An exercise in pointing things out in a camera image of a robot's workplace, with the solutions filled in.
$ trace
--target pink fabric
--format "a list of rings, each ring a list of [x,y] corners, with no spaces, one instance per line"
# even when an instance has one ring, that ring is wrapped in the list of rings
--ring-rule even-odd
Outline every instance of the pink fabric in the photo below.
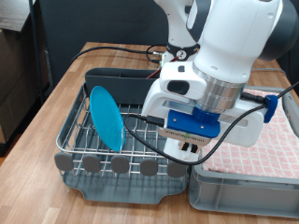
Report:
[[[249,90],[246,92],[261,96],[275,94]],[[202,149],[203,156],[217,141],[212,140]],[[229,174],[299,178],[299,139],[292,131],[281,101],[271,122],[263,126],[255,146],[246,148],[223,143],[203,164],[203,169]]]

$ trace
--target silver metal cylinder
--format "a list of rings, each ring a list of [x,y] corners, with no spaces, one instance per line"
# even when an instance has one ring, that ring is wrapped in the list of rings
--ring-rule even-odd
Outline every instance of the silver metal cylinder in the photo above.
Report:
[[[192,65],[194,73],[206,81],[206,92],[196,106],[204,111],[222,113],[234,107],[236,100],[244,90],[246,83],[229,83],[210,77]]]

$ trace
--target plastic storage bin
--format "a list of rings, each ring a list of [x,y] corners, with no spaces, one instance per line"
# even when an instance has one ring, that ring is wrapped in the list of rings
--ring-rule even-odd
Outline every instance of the plastic storage bin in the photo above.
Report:
[[[283,91],[262,87],[249,89]],[[298,136],[299,108],[290,93],[283,96],[282,103]],[[189,200],[198,210],[299,217],[299,180],[207,172],[198,165],[192,168]]]

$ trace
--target blue plate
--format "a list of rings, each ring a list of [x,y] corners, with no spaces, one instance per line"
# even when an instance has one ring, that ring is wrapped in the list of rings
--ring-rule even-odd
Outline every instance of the blue plate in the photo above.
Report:
[[[90,96],[93,124],[102,141],[112,150],[124,145],[125,130],[120,110],[110,93],[103,87],[94,87]]]

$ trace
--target wooden table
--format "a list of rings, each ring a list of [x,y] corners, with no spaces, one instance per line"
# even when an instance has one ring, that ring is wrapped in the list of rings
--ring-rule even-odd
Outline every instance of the wooden table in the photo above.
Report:
[[[87,43],[85,49],[111,44]],[[146,46],[114,45],[146,50]],[[84,81],[94,67],[155,69],[145,55],[116,50],[89,52],[74,61],[48,101],[0,168],[0,223],[299,223],[295,219],[197,211],[187,190],[158,205],[88,202],[69,189],[54,163],[55,139]],[[258,61],[255,67],[279,67]],[[255,72],[250,85],[287,88],[280,72]]]

